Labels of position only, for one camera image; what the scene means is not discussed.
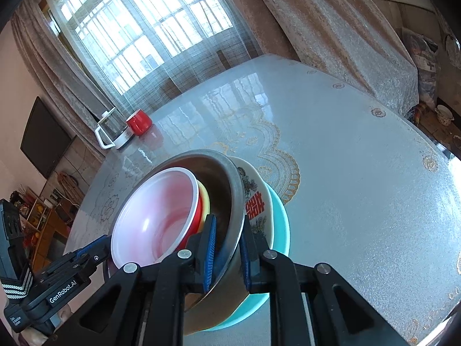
bowl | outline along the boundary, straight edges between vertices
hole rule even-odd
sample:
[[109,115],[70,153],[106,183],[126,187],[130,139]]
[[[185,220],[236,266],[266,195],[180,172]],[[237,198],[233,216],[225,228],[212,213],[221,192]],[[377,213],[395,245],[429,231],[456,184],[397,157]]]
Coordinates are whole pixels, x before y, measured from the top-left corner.
[[[290,251],[290,225],[285,207],[275,191],[266,183],[271,194],[274,217],[274,245],[272,249],[286,256]],[[269,294],[250,294],[238,306],[234,313],[219,325],[204,331],[220,330],[235,325],[255,313],[269,298]]]
[[[245,216],[245,202],[243,183],[232,161],[218,151],[198,149],[181,153],[153,169],[127,196],[121,209],[130,201],[137,189],[148,181],[149,178],[164,169],[175,166],[190,170],[197,180],[203,183],[210,198],[210,213],[214,214],[218,221],[216,252],[210,291],[204,295],[187,295],[185,304],[187,313],[190,308],[206,302],[204,299],[214,291],[216,284],[224,276],[240,240],[243,218]],[[109,280],[117,269],[112,258],[107,259],[103,263],[104,280]],[[226,292],[216,293],[216,295],[218,294],[221,297],[227,296]]]
[[[235,157],[229,158],[238,167],[237,170],[240,168],[239,172],[241,175],[243,175],[242,168],[245,167],[245,175],[243,177],[247,178],[243,179],[244,200],[252,199],[257,193],[260,195],[257,211],[252,210],[252,212],[247,213],[253,215],[253,219],[250,221],[253,232],[262,231],[269,248],[273,248],[273,202],[270,192],[265,182],[260,178],[257,170],[250,163]],[[252,183],[252,189],[247,188],[245,190],[245,183],[248,181]],[[191,307],[184,314],[184,334],[206,330],[226,321],[248,295],[249,293],[241,276],[240,250],[237,249],[223,278],[216,285],[215,289],[208,293],[205,300]]]
[[237,167],[243,181],[245,192],[245,210],[250,219],[251,229],[262,232],[271,246],[274,242],[274,220],[272,198],[266,183],[258,171],[249,162],[239,157],[229,156]]
[[112,260],[117,268],[162,261],[197,232],[202,214],[197,180],[173,167],[144,181],[123,205],[114,223]]
[[199,233],[203,229],[205,219],[210,214],[210,196],[208,195],[208,191],[203,183],[200,181],[197,181],[197,183],[199,185],[199,195],[202,202],[202,217],[200,220],[199,228],[197,229],[197,233]]

white plastic bowl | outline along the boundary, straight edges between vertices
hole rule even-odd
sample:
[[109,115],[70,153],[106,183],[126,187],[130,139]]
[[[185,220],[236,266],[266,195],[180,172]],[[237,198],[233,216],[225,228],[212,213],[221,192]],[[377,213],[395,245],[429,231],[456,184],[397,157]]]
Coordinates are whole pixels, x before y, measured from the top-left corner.
[[181,243],[197,209],[199,188],[184,168],[165,169],[144,182],[128,199],[112,232],[111,253],[117,268],[162,261]]

floor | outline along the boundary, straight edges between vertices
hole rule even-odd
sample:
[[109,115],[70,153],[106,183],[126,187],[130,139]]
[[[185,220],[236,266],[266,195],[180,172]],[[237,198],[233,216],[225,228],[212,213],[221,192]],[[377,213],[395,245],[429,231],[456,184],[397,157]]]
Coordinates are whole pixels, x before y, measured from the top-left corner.
[[458,129],[453,123],[451,123],[449,126],[443,126],[439,120],[437,120],[437,115],[435,112],[428,110],[421,116],[417,127],[429,138],[435,139],[437,142],[446,147],[451,153],[453,153],[458,159],[461,159],[461,149],[458,148],[461,147],[461,138],[458,140],[458,142],[453,140],[454,136],[461,137],[461,130]]

glass teapot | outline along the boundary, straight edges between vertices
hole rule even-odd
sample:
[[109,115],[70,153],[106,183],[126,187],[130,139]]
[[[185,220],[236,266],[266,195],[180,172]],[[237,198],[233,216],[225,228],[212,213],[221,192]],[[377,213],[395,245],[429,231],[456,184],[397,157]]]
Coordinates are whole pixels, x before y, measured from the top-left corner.
[[112,147],[119,149],[133,136],[133,132],[126,125],[120,112],[112,108],[102,114],[102,119],[95,129],[95,135],[102,149]]

white teapot handle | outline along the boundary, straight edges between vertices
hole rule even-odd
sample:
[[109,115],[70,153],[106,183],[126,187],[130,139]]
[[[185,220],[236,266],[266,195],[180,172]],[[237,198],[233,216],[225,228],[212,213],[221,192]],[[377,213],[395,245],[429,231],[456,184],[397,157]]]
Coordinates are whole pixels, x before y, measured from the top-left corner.
[[[109,140],[110,144],[104,144],[104,142],[102,141],[101,139],[101,135],[100,135],[100,131],[102,131],[102,133],[105,135],[105,137],[107,137],[107,139]],[[105,133],[105,131],[103,130],[102,127],[100,127],[100,125],[98,125],[98,127],[96,128],[95,130],[95,135],[96,135],[96,139],[98,140],[98,143],[99,145],[101,146],[102,149],[109,149],[109,148],[112,148],[112,147],[115,147],[115,143],[112,142],[112,140],[107,136],[107,134]]]

